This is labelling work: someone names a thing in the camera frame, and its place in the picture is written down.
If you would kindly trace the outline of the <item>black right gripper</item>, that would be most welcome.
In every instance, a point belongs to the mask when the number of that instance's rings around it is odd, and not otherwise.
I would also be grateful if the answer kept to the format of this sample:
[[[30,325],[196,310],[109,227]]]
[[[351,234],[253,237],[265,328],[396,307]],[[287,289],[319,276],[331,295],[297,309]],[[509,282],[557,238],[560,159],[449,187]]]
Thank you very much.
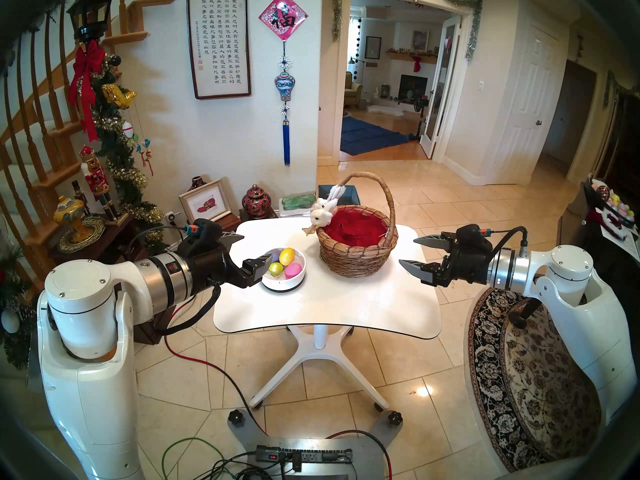
[[[439,250],[450,250],[453,247],[453,234],[440,233],[418,237],[413,240],[424,247]],[[476,248],[453,248],[446,251],[441,264],[431,263],[430,273],[424,269],[427,264],[418,260],[399,260],[399,264],[411,276],[422,284],[432,287],[448,287],[453,280],[464,280],[469,284],[488,284],[487,255],[493,250],[491,246]]]

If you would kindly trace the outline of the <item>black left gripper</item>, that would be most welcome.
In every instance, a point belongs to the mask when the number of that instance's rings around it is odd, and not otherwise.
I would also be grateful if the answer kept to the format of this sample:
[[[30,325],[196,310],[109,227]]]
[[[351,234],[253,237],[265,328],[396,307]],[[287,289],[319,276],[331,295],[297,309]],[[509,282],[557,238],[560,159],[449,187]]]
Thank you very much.
[[[191,294],[196,295],[208,287],[231,284],[245,289],[261,283],[264,274],[273,263],[272,255],[261,255],[257,258],[243,260],[243,269],[231,259],[227,248],[245,238],[237,232],[223,232],[217,239],[221,246],[191,258]]]

